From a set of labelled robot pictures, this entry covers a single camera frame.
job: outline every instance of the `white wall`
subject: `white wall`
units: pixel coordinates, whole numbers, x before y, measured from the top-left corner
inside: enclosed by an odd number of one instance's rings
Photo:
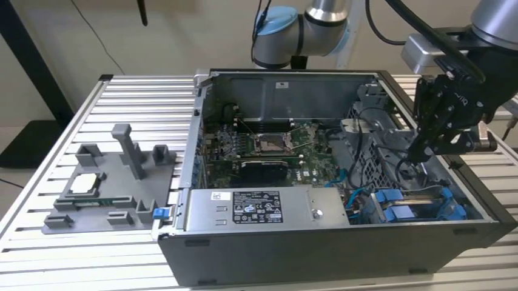
[[[34,119],[54,117],[0,36],[0,127],[24,126]]]
[[[472,12],[481,0],[406,0],[405,3],[432,27],[466,26]],[[416,30],[401,19],[385,0],[372,0],[374,23],[382,34],[393,40],[406,40]],[[394,74],[412,73],[402,58],[402,47],[389,45],[374,35],[368,18],[353,46],[349,69],[384,69]]]
[[[189,75],[197,68],[249,68],[258,1],[147,0],[150,26],[135,0],[75,0],[129,75]],[[308,1],[275,0],[304,11]],[[103,73],[121,74],[70,0],[14,5],[66,95],[79,106]],[[310,67],[334,68],[336,58]]]

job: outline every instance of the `blue latch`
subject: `blue latch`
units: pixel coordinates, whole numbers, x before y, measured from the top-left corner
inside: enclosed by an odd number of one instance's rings
[[[169,219],[170,209],[169,208],[157,208],[154,210],[154,219]]]

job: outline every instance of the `metal slotted platform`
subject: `metal slotted platform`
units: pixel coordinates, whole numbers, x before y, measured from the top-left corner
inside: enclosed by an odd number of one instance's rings
[[[396,76],[414,95],[416,76]],[[175,197],[195,96],[193,77],[115,77],[99,82],[18,201],[0,223],[0,290],[177,289],[150,231],[43,235],[43,219],[78,163],[83,142],[121,151],[110,135],[130,122],[143,150],[167,144],[178,152]],[[518,156],[501,143],[494,153],[464,157],[510,213],[518,218]],[[433,276],[358,279],[226,290],[518,290],[518,230],[488,249],[466,251]]]

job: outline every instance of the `gray robot arm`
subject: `gray robot arm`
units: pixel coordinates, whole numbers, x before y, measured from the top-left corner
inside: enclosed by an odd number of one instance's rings
[[[291,7],[271,7],[254,42],[255,65],[281,69],[291,56],[326,56],[346,42],[346,17],[345,0],[314,0],[304,15]]]

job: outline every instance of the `blue cable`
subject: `blue cable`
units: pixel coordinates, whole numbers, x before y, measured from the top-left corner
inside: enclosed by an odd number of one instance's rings
[[[350,209],[353,202],[356,201],[358,193],[364,191],[364,188],[358,188],[356,191],[353,191],[352,197],[349,198],[349,202],[346,204],[346,209]]]
[[[341,169],[341,177],[340,177],[340,179],[329,181],[328,184],[325,185],[325,187],[330,188],[332,184],[344,182],[344,180],[346,180],[346,176],[348,176],[346,169]]]

